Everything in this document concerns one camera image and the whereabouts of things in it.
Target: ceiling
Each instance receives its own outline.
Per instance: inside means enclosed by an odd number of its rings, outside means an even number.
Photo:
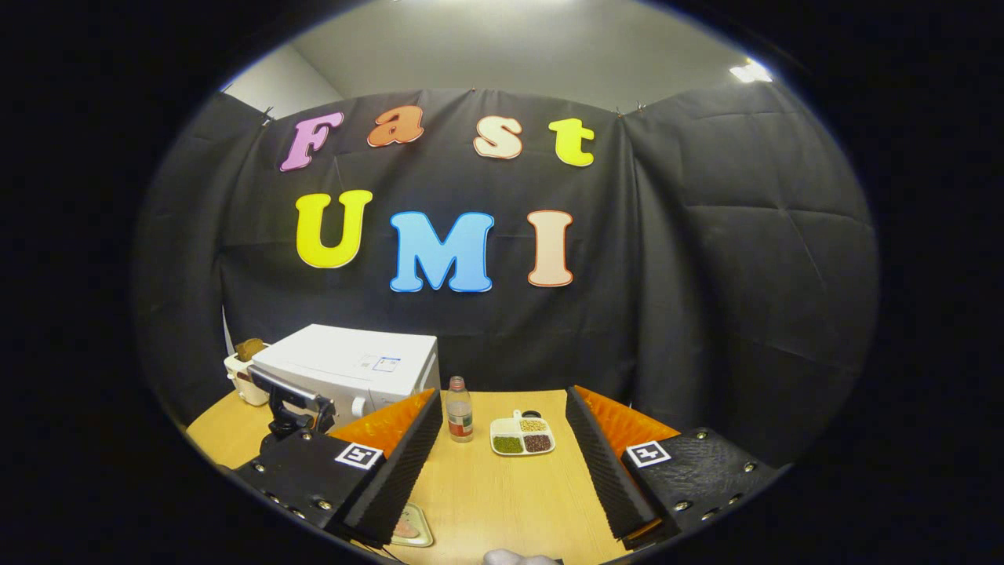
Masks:
[[[375,0],[293,47],[344,97],[497,88],[631,111],[734,83],[746,57],[680,15],[635,0]]]

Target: bottle label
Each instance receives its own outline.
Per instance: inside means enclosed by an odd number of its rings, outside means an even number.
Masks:
[[[474,415],[467,414],[465,416],[449,416],[450,421],[450,434],[454,436],[459,436],[464,438],[465,436],[470,436],[473,432]]]

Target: small plate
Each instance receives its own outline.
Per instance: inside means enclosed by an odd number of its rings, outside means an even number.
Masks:
[[[405,505],[405,510],[401,512],[401,518],[410,524],[412,528],[419,531],[419,535],[414,538],[400,538],[398,536],[391,537],[391,543],[394,545],[406,545],[410,547],[429,547],[433,545],[433,533],[429,529],[429,523],[426,522],[426,515],[422,512],[422,509],[418,506],[408,503]]]
[[[534,432],[523,432],[520,421],[539,421],[543,422],[544,430],[534,431]],[[527,452],[525,438],[527,436],[546,436],[551,441],[551,447],[543,452]],[[522,452],[518,454],[503,454],[495,449],[495,439],[496,438],[518,438],[519,447],[523,449]],[[489,429],[489,439],[488,441],[492,445],[492,452],[503,456],[503,457],[514,457],[514,456],[541,456],[543,454],[549,454],[554,451],[554,435],[551,434],[551,427],[547,423],[547,420],[543,418],[524,418],[519,410],[512,411],[511,418],[498,418],[492,420],[492,425]]]

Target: pink letter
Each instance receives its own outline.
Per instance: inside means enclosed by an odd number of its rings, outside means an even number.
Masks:
[[[557,210],[530,212],[526,219],[537,232],[537,264],[527,276],[534,287],[564,287],[571,282],[571,271],[565,268],[565,228],[571,225],[571,214]]]
[[[337,127],[343,117],[343,113],[335,111],[297,123],[296,138],[293,139],[293,145],[289,148],[289,157],[282,165],[279,165],[279,170],[286,172],[302,169],[309,165],[310,155],[307,154],[307,150],[319,150],[324,145],[324,139],[327,138],[328,126]]]

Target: white wall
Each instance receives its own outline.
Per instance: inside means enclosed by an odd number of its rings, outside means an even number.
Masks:
[[[289,44],[245,69],[226,92],[262,111],[272,106],[268,114],[275,118],[343,99]]]

